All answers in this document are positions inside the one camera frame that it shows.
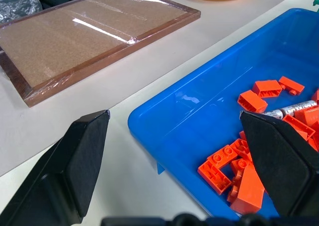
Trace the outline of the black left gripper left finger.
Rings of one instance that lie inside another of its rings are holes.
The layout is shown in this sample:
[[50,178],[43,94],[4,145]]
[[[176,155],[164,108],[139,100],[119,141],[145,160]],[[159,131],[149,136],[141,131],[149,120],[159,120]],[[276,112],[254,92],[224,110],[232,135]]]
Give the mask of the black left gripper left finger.
[[37,161],[0,214],[0,226],[72,226],[87,215],[110,112],[74,121]]

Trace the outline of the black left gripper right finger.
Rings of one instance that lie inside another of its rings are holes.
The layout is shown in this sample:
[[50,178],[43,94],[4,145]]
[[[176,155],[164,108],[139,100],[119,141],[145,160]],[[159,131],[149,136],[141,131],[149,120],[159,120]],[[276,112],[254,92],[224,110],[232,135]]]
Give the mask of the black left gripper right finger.
[[243,111],[257,174],[279,215],[319,218],[319,152],[287,122]]

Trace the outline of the red sloped plastic toy brick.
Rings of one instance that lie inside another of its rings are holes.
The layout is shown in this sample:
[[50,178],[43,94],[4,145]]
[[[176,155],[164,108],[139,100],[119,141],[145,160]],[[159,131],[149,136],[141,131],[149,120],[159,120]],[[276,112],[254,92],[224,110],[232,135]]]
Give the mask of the red sloped plastic toy brick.
[[256,213],[262,207],[264,191],[255,168],[249,165],[243,171],[237,171],[227,201],[239,214]]

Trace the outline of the silver AA battery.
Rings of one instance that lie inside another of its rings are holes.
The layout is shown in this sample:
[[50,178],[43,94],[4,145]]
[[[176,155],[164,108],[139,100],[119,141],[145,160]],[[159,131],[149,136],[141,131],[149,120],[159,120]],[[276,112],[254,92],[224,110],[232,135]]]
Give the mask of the silver AA battery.
[[280,109],[272,110],[269,112],[264,112],[262,114],[267,115],[267,116],[271,116],[271,117],[274,117],[274,118],[280,119],[280,120],[282,120],[285,116],[284,113]]
[[317,106],[317,105],[318,104],[316,101],[310,100],[310,101],[305,101],[305,102],[301,102],[298,104],[294,104],[291,106],[281,108],[280,111],[283,113],[284,116],[286,116],[286,115],[294,116],[296,111],[308,109],[308,108],[311,108],[311,107]]

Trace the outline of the blue plastic bin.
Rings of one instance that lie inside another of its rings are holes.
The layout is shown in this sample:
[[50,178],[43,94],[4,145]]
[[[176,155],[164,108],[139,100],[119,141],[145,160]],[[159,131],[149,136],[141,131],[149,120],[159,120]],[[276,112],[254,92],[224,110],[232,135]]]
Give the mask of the blue plastic bin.
[[236,220],[227,195],[216,194],[197,169],[239,137],[240,94],[281,77],[304,90],[268,98],[268,111],[308,101],[319,89],[319,12],[284,12],[133,110],[128,128],[210,215]]

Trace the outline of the clear plastic bag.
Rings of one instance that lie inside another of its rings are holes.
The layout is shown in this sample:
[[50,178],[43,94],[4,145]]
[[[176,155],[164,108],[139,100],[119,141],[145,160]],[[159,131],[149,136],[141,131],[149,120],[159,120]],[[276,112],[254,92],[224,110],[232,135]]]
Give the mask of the clear plastic bag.
[[40,0],[0,0],[0,24],[42,11]]

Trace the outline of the cork board with wooden frame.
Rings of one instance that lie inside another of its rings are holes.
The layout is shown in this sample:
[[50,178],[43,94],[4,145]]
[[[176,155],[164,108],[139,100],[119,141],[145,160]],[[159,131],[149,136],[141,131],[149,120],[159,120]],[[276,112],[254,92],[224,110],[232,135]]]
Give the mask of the cork board with wooden frame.
[[171,0],[73,0],[0,25],[0,67],[33,107],[200,16]]

